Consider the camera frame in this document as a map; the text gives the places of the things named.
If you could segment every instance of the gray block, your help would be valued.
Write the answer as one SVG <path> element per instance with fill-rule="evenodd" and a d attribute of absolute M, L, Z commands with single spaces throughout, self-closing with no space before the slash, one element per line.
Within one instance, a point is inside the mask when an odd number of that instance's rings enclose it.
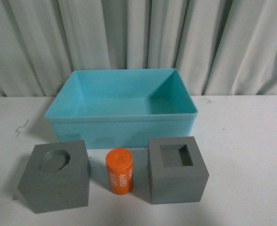
<path fill-rule="evenodd" d="M 34 213 L 88 206 L 90 162 L 84 141 L 36 145 L 18 185 Z"/>
<path fill-rule="evenodd" d="M 194 137 L 149 139 L 151 204 L 199 202 L 209 172 Z"/>

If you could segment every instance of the orange cylinder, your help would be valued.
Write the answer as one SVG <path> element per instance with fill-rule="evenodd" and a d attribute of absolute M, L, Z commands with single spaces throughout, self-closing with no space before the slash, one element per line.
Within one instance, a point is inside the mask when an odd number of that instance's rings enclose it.
<path fill-rule="evenodd" d="M 125 148 L 116 148 L 106 156 L 106 167 L 111 191 L 114 194 L 126 194 L 133 187 L 132 154 Z"/>

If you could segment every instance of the square hole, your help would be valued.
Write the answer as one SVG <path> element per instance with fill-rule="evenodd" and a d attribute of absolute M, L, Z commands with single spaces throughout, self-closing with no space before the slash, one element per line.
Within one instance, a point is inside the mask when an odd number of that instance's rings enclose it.
<path fill-rule="evenodd" d="M 161 145 L 164 167 L 193 166 L 187 145 Z"/>

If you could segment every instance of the circular hole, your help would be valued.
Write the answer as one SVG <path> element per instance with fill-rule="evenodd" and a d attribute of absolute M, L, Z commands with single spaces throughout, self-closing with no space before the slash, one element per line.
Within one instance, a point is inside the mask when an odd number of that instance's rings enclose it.
<path fill-rule="evenodd" d="M 68 165 L 70 154 L 65 150 L 47 152 L 39 163 L 39 169 L 45 173 L 55 173 Z"/>

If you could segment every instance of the small debris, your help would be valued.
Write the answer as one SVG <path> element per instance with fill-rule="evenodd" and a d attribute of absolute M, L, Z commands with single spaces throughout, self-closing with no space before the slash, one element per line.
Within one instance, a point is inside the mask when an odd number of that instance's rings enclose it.
<path fill-rule="evenodd" d="M 204 99 L 206 99 L 206 100 L 208 101 L 208 103 L 210 103 L 210 102 L 211 102 L 211 100 L 209 100 L 208 98 L 204 98 Z"/>
<path fill-rule="evenodd" d="M 19 134 L 21 133 L 21 131 L 19 131 L 19 129 L 24 128 L 24 127 L 27 125 L 28 122 L 29 122 L 29 119 L 26 121 L 25 125 L 19 126 L 19 127 L 15 130 L 15 132 L 17 133 L 16 137 L 18 137 Z"/>

